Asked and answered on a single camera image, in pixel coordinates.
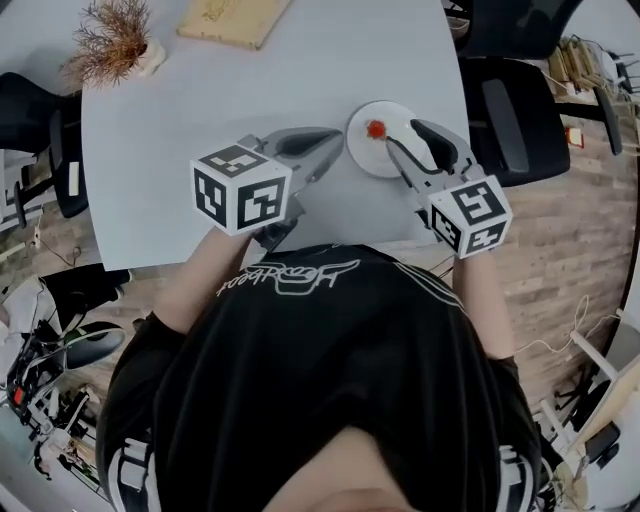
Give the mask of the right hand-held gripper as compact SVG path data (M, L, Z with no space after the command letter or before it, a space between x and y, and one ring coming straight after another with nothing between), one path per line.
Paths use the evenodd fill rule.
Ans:
M419 160L393 137L385 145L405 183L416 191L427 227L460 259L501 245L513 213L497 178L474 163L469 144L456 133L423 119L412 119L410 126L434 162ZM443 172L436 175L436 168Z

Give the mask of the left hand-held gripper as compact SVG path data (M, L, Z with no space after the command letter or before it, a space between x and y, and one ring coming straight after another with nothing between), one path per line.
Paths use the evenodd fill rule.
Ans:
M249 134L190 162L194 209L223 233L254 234L273 252L305 214L291 190L294 173L320 179L343 147L343 133L333 128Z

